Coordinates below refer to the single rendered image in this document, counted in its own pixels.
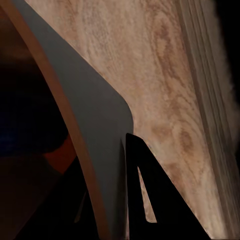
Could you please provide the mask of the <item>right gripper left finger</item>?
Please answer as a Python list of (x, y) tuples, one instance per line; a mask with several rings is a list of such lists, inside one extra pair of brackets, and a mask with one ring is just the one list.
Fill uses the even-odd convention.
[[(99, 240), (96, 219), (78, 157), (14, 240)], [(85, 195), (80, 219), (75, 222)]]

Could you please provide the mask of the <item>can of soda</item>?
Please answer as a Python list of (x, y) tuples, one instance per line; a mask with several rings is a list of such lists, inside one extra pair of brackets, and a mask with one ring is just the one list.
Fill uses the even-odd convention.
[(67, 135), (55, 100), (0, 84), (0, 159), (54, 152)]
[(69, 131), (67, 139), (60, 148), (54, 152), (42, 153), (48, 168), (58, 176), (63, 176), (72, 162), (76, 159), (77, 154), (73, 146)]

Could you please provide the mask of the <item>trash can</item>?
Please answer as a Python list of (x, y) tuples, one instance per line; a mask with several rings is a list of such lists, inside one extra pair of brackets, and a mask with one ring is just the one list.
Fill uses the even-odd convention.
[[(0, 0), (0, 85), (56, 101), (86, 182), (99, 240), (126, 240), (126, 100), (25, 0)], [(62, 176), (43, 154), (0, 158), (0, 240), (14, 240)]]

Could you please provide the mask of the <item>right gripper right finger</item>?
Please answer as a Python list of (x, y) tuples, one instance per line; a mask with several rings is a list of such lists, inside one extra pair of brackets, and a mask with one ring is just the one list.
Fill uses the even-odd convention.
[[(144, 140), (125, 136), (129, 240), (211, 240)], [(157, 223), (146, 220), (140, 169)]]

